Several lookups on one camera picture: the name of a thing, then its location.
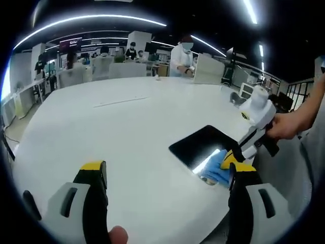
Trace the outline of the person's right hand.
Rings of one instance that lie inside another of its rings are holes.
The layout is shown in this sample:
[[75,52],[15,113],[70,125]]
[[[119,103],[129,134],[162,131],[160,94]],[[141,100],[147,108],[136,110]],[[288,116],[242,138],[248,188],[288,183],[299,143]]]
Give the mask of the person's right hand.
[[308,121],[298,111],[290,113],[276,113],[272,120],[272,127],[267,135],[275,140],[293,139],[297,133],[309,127]]

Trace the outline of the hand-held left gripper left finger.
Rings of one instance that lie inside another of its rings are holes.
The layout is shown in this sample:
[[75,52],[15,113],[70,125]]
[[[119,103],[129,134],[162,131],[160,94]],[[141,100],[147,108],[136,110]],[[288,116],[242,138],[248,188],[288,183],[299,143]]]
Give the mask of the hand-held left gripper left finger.
[[84,164],[48,201],[42,224],[60,243],[111,243],[104,160]]

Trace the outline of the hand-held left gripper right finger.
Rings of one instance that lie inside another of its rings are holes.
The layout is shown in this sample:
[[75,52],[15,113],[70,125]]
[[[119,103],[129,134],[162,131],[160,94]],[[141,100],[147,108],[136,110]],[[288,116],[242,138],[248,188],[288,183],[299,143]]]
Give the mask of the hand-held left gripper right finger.
[[292,225],[288,201],[254,167],[230,163],[227,243],[276,243]]

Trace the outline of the person's left hand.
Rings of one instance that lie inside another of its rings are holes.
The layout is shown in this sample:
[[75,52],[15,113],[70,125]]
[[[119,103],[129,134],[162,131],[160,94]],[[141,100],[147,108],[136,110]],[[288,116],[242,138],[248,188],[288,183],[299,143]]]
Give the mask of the person's left hand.
[[127,244],[127,231],[121,226],[114,226],[108,233],[111,244]]

